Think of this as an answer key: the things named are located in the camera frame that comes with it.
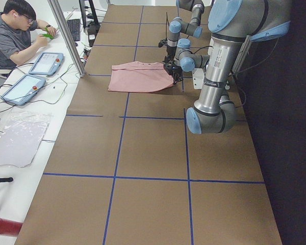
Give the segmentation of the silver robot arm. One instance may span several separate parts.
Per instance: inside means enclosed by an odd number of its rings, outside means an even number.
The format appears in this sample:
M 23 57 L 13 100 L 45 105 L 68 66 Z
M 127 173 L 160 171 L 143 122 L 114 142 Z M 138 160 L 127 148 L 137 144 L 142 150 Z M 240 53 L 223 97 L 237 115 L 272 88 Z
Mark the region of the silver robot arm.
M 176 17 L 169 26 L 165 68 L 175 81 L 184 72 L 204 68 L 205 76 L 199 99 L 186 113 L 189 130 L 194 134 L 222 133 L 232 128 L 237 113 L 225 89 L 226 81 L 246 38 L 260 42 L 280 38 L 290 26 L 291 1 L 212 1 L 208 28 L 213 40 L 208 56 L 194 55 L 188 38 L 199 38 L 204 12 L 202 1 L 177 1 L 177 6 L 190 11 L 189 23 Z
M 180 0 L 176 1 L 176 6 L 180 9 L 192 13 L 190 22 L 183 21 L 179 16 L 175 17 L 169 24 L 168 36 L 166 38 L 166 62 L 174 59 L 176 47 L 180 38 L 180 33 L 199 38 L 202 34 L 201 16 L 205 11 L 205 6 L 199 0 Z

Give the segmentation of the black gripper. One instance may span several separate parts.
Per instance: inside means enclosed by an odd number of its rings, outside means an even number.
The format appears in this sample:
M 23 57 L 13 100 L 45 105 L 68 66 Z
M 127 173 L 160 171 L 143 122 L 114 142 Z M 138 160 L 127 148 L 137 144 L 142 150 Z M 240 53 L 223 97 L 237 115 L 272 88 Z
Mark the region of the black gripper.
M 183 70 L 180 66 L 173 65 L 173 85 L 183 81 Z
M 167 46 L 166 51 L 167 51 L 166 60 L 167 61 L 172 61 L 174 59 L 174 56 L 175 56 L 176 47 L 175 46 Z

